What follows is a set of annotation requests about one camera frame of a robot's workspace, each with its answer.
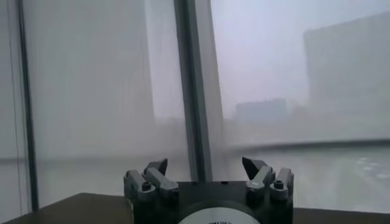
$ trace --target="distant building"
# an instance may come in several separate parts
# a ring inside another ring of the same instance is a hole
[[[240,103],[236,106],[234,119],[241,122],[274,123],[288,116],[285,99]]]
[[[390,13],[305,33],[311,108],[351,113],[390,103]]]
[[[310,99],[307,123],[334,138],[387,138],[390,13],[304,34]]]

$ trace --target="gray gripper jaw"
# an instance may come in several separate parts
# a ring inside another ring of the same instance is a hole
[[[276,201],[286,200],[293,195],[294,174],[291,169],[281,168],[276,180],[270,186],[271,199]]]
[[[178,199],[179,185],[175,181],[167,179],[155,167],[147,167],[144,171],[144,177],[157,187],[162,198],[170,201]]]
[[[274,172],[271,167],[263,166],[255,177],[246,182],[247,199],[255,201],[262,198],[267,187],[274,180]]]
[[[155,186],[146,181],[137,170],[129,170],[123,177],[126,198],[141,202],[152,201],[156,194]]]
[[[162,175],[165,175],[167,166],[168,166],[168,160],[167,160],[167,159],[163,159],[163,160],[161,160],[161,161],[150,162],[150,163],[146,166],[145,170],[146,170],[147,168],[154,167],[154,168],[156,168],[158,171],[160,171],[160,173],[161,173]]]
[[[263,166],[268,166],[263,160],[248,159],[243,157],[243,166],[249,179],[255,178]]]

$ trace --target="tall building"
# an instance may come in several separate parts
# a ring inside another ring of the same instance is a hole
[[[340,128],[343,134],[339,136],[347,138],[387,136],[389,40],[390,13],[304,34],[310,83],[308,111],[313,119],[327,120],[322,129]]]

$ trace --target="wooden table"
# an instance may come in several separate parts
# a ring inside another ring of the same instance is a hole
[[[294,223],[390,224],[390,214],[296,208]],[[77,194],[7,224],[131,223],[124,197]]]

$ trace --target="window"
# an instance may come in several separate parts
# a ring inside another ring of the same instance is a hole
[[[168,158],[189,180],[173,1],[25,1],[40,206],[120,195]]]
[[[390,152],[377,145],[390,131],[389,10],[212,0],[223,117],[213,154],[224,156],[214,177],[245,179],[245,155],[292,168],[296,206],[389,212]]]

